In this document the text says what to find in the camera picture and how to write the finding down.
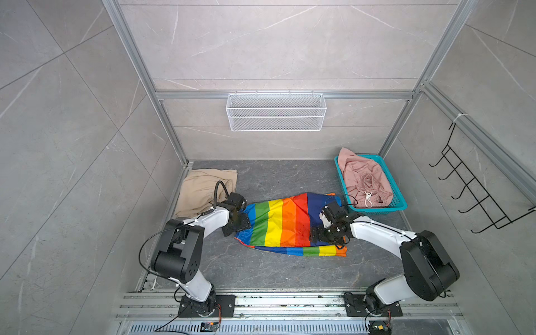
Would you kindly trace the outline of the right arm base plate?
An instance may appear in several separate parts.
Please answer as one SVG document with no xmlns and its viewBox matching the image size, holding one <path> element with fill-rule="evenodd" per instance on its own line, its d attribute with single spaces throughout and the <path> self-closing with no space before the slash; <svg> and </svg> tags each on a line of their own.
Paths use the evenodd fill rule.
<svg viewBox="0 0 536 335">
<path fill-rule="evenodd" d="M 372 295 L 359 295 L 350 292 L 342 294 L 343 305 L 349 317 L 402 317 L 403 312 L 398 302 L 390 305 L 379 302 Z"/>
</svg>

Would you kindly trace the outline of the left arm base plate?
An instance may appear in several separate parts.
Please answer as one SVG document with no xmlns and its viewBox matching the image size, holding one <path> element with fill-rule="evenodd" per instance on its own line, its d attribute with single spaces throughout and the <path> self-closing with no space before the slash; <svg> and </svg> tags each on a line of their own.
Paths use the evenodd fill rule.
<svg viewBox="0 0 536 335">
<path fill-rule="evenodd" d="M 180 318 L 231 318 L 235 312 L 235 295 L 210 295 L 205 302 L 195 301 L 186 295 L 181 297 L 178 316 Z"/>
</svg>

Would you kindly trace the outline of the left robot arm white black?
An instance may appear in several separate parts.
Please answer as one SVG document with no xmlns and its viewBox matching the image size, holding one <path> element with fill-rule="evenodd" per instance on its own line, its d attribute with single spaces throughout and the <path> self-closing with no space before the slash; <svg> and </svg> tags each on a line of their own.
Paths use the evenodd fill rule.
<svg viewBox="0 0 536 335">
<path fill-rule="evenodd" d="M 208 317 L 216 310 L 216 293 L 213 284 L 200 271 L 205 237 L 218 229 L 229 236 L 250 227 L 248 214 L 241 209 L 224 207 L 210 209 L 190 219 L 172 219 L 156 234 L 159 240 L 149 269 L 185 292 L 181 299 L 185 308 Z"/>
</svg>

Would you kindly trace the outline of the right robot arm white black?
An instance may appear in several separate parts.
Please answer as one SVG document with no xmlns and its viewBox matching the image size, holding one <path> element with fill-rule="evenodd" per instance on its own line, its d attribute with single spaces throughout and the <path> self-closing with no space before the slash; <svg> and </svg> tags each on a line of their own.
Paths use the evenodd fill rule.
<svg viewBox="0 0 536 335">
<path fill-rule="evenodd" d="M 373 315 L 384 313 L 402 300 L 419 297 L 432 302 L 445 297 L 447 289 L 460 278 L 460 272 L 438 237 L 400 230 L 368 216 L 335 219 L 320 215 L 322 224 L 311 229 L 312 242 L 344 247 L 352 239 L 367 241 L 390 252 L 402 262 L 403 273 L 383 279 L 367 288 L 364 305 Z"/>
</svg>

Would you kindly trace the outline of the teal plastic basket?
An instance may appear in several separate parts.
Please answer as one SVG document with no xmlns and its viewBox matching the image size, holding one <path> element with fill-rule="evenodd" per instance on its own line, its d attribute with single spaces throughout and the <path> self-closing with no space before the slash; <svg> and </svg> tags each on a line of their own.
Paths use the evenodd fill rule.
<svg viewBox="0 0 536 335">
<path fill-rule="evenodd" d="M 346 205 L 347 209 L 352 212 L 366 213 L 366 214 L 371 214 L 371 215 L 383 215 L 383 214 L 388 214 L 392 212 L 406 210 L 408 208 L 407 202 L 404 199 L 399 187 L 396 185 L 395 179 L 393 178 L 391 172 L 389 171 L 389 168 L 387 164 L 385 163 L 384 159 L 381 156 L 372 155 L 372 154 L 360 154 L 360 156 L 366 159 L 375 161 L 382 168 L 382 171 L 384 175 L 386 176 L 389 182 L 389 185 L 392 188 L 393 198 L 392 198 L 392 202 L 390 202 L 390 204 L 387 207 L 357 208 L 356 207 L 357 201 L 347 194 L 346 183 L 344 181 L 343 174 L 338 163 L 339 157 L 335 156 L 334 164 L 336 166 L 336 171 L 339 176 L 339 181 L 341 184 L 343 195 L 347 202 L 347 205 Z"/>
</svg>

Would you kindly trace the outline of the pink shorts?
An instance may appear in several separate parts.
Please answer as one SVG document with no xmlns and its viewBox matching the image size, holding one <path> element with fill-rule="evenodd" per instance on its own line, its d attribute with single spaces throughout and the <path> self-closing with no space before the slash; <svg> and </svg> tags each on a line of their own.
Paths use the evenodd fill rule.
<svg viewBox="0 0 536 335">
<path fill-rule="evenodd" d="M 381 165 L 359 156 L 350 149 L 341 148 L 337 159 L 346 194 L 356 208 L 384 208 L 390 206 L 394 193 Z"/>
</svg>

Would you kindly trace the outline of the beige drawstring shorts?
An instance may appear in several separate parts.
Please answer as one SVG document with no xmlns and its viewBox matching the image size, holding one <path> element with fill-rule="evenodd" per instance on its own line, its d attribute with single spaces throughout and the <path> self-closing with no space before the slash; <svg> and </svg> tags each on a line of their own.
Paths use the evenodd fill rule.
<svg viewBox="0 0 536 335">
<path fill-rule="evenodd" d="M 173 219 L 191 218 L 210 209 L 214 203 L 214 189 L 222 181 L 228 192 L 235 192 L 237 170 L 192 170 L 182 183 Z"/>
</svg>

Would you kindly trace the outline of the rainbow coloured shorts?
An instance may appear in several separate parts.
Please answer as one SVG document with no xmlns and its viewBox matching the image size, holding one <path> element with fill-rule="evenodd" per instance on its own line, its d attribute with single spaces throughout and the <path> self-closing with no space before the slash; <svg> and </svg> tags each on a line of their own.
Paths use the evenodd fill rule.
<svg viewBox="0 0 536 335">
<path fill-rule="evenodd" d="M 322 227 L 320 213 L 331 202 L 341 204 L 333 193 L 303 193 L 290 198 L 248 205 L 244 210 L 251 228 L 235 235 L 248 248 L 305 257 L 345 257 L 346 247 L 310 241 L 311 230 Z"/>
</svg>

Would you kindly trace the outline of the aluminium mounting rail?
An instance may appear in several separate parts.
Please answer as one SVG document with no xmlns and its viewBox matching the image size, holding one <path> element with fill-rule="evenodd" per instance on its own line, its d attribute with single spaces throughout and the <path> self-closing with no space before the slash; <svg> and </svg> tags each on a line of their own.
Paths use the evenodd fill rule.
<svg viewBox="0 0 536 335">
<path fill-rule="evenodd" d="M 221 305 L 232 311 L 225 320 L 320 320 L 320 319 L 387 319 L 392 320 L 463 320 L 464 316 L 452 294 L 434 301 L 410 298 L 396 303 L 382 315 L 370 314 L 362 302 L 361 292 L 223 290 L 234 301 Z M 117 320 L 167 320 L 186 308 L 180 295 L 171 290 L 127 293 L 114 304 L 112 315 Z"/>
</svg>

